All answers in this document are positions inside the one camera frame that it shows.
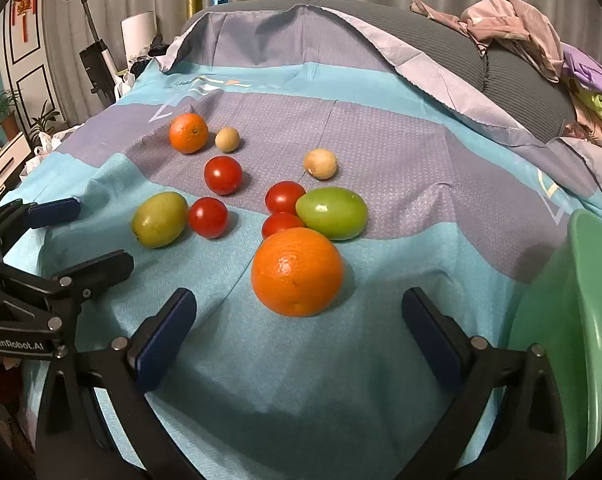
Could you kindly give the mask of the green mango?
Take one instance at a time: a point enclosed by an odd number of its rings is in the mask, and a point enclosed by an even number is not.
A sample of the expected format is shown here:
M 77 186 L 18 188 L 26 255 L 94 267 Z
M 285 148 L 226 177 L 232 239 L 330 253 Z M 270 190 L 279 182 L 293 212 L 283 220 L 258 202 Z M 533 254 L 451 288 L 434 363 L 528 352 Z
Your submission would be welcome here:
M 351 240 L 366 229 L 368 208 L 364 200 L 347 188 L 315 188 L 295 203 L 296 214 L 305 225 L 330 240 Z
M 172 244 L 185 229 L 188 218 L 187 201 L 176 192 L 151 196 L 135 211 L 130 227 L 145 248 Z

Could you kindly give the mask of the red tomato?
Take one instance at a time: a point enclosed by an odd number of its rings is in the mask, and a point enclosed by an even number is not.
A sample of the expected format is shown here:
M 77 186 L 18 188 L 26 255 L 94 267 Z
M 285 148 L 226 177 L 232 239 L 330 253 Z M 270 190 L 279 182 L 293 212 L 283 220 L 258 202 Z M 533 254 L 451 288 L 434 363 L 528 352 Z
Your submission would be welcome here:
M 228 220 L 227 207 L 213 197 L 202 197 L 196 200 L 188 214 L 190 228 L 208 240 L 221 237 L 227 228 Z
M 285 231 L 288 229 L 304 228 L 304 222 L 295 214 L 279 211 L 270 214 L 262 225 L 262 237 L 266 240 L 267 237 L 273 234 Z
M 212 192 L 226 196 L 238 191 L 242 185 L 243 171 L 234 158 L 216 156 L 205 164 L 204 180 Z
M 293 181 L 274 184 L 265 195 L 265 205 L 271 214 L 296 214 L 295 204 L 305 194 L 302 185 Z

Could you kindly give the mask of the small orange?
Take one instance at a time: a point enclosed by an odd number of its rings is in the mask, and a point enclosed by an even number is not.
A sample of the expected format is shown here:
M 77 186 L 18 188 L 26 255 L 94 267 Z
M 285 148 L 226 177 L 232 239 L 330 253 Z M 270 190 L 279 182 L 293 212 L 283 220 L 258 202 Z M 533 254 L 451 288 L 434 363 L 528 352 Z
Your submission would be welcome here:
M 209 127 L 198 114 L 181 114 L 171 122 L 168 137 L 171 146 L 179 153 L 194 154 L 208 143 Z

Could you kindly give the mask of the large orange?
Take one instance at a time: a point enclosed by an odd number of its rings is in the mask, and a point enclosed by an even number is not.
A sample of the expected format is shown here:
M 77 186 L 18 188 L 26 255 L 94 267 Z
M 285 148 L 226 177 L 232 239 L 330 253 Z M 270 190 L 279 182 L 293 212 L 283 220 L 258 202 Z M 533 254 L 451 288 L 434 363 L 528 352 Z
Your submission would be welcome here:
M 251 285 L 264 306 L 306 318 L 327 310 L 344 280 L 340 252 L 327 237 L 293 228 L 267 237 L 254 255 Z

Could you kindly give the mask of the white cabinet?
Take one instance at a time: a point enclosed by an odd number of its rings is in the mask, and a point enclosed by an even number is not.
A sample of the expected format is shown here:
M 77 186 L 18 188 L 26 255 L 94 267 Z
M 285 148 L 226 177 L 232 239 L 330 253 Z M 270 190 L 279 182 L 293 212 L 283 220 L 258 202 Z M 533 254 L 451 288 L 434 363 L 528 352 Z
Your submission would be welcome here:
M 32 149 L 23 132 L 0 150 L 0 200 L 18 185 L 19 174 L 31 157 Z

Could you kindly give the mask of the potted plant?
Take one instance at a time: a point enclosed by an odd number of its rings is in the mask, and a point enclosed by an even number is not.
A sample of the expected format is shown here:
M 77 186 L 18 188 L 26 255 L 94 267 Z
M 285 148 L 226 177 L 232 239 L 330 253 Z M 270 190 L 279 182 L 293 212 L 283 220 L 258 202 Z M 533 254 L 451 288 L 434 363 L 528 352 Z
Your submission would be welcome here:
M 0 91 L 0 123 L 7 119 L 18 109 L 18 104 L 22 98 L 22 92 L 20 90 L 2 90 Z M 56 108 L 45 101 L 37 117 L 32 117 L 32 125 L 30 130 L 25 133 L 28 139 L 28 145 L 30 148 L 36 148 L 42 144 L 38 140 L 39 133 L 50 133 L 52 122 L 56 122 L 61 113 Z

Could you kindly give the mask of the green plastic bowl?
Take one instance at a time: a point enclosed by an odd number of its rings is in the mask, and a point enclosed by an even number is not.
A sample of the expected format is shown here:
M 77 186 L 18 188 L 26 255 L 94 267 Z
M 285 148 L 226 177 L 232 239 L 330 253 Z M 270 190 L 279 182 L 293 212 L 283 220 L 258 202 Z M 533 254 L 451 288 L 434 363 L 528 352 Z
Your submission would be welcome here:
M 568 235 L 519 304 L 509 347 L 545 348 L 566 426 L 566 472 L 602 441 L 602 221 L 574 211 Z

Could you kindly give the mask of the black white vacuum cleaner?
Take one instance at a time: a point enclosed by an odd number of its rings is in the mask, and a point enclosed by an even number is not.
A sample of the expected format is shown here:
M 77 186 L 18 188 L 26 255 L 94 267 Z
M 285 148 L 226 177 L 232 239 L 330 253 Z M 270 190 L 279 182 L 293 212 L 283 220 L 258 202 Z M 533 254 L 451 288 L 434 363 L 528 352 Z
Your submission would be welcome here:
M 118 82 L 118 70 L 106 43 L 98 35 L 92 12 L 87 0 L 80 0 L 87 25 L 92 34 L 92 43 L 80 51 L 80 60 L 87 77 L 92 84 L 92 93 L 98 96 L 104 107 L 115 103 L 115 85 Z

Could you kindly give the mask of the beige longan left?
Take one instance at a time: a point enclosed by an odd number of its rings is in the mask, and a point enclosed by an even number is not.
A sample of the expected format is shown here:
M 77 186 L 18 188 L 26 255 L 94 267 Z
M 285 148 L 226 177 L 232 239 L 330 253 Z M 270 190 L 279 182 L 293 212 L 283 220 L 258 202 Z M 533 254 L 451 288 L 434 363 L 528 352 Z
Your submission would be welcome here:
M 228 154 L 234 152 L 240 146 L 241 138 L 237 129 L 224 127 L 216 132 L 214 142 L 216 148 Z

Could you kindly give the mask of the beige longan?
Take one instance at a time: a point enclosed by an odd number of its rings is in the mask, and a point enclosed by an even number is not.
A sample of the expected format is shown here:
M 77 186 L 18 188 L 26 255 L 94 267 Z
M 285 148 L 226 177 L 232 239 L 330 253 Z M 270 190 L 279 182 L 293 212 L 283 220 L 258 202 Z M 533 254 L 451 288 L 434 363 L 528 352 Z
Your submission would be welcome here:
M 315 148 L 303 160 L 304 170 L 317 180 L 329 180 L 338 172 L 337 156 L 325 148 Z
M 234 152 L 240 146 L 241 138 L 237 129 L 224 127 L 216 132 L 214 142 L 216 148 L 228 154 Z

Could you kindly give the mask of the red chinese knot decoration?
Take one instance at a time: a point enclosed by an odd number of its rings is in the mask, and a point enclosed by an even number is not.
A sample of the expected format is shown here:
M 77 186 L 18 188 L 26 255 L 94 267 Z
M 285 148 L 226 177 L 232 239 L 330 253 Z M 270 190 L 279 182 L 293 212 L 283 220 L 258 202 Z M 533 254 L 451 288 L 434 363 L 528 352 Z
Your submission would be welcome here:
M 11 0 L 10 25 L 12 27 L 21 23 L 22 41 L 28 43 L 28 14 L 35 15 L 37 0 Z

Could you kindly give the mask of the beige longan right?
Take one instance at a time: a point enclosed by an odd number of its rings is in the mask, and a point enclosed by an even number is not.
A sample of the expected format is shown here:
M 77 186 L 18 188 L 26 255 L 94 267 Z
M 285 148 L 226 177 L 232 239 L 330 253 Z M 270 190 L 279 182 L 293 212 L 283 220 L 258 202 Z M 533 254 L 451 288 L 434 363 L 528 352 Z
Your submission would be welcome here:
M 303 160 L 304 170 L 317 180 L 329 180 L 338 172 L 337 156 L 325 148 L 315 148 Z

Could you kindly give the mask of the grey sofa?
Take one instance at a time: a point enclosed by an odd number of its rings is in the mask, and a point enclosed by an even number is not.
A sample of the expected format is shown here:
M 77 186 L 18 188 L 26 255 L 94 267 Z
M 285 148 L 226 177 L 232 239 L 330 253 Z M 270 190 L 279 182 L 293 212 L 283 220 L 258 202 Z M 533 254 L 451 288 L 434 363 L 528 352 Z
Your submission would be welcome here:
M 481 91 L 544 143 L 575 119 L 566 88 L 547 81 L 523 58 L 500 44 L 480 55 L 469 39 L 412 11 L 357 0 L 248 0 L 209 10 L 280 11 L 296 4 L 336 9 L 407 42 Z

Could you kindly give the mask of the pile of clothes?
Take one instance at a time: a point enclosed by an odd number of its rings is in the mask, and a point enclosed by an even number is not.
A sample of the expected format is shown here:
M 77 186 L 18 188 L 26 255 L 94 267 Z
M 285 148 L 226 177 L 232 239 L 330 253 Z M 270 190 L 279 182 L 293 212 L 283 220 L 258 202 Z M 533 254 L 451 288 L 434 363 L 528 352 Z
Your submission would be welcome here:
M 523 0 L 480 0 L 457 16 L 412 0 L 410 10 L 456 30 L 479 54 L 497 42 L 547 81 L 564 84 L 575 112 L 575 124 L 564 128 L 566 135 L 602 148 L 602 64 L 561 41 L 550 19 L 535 6 Z

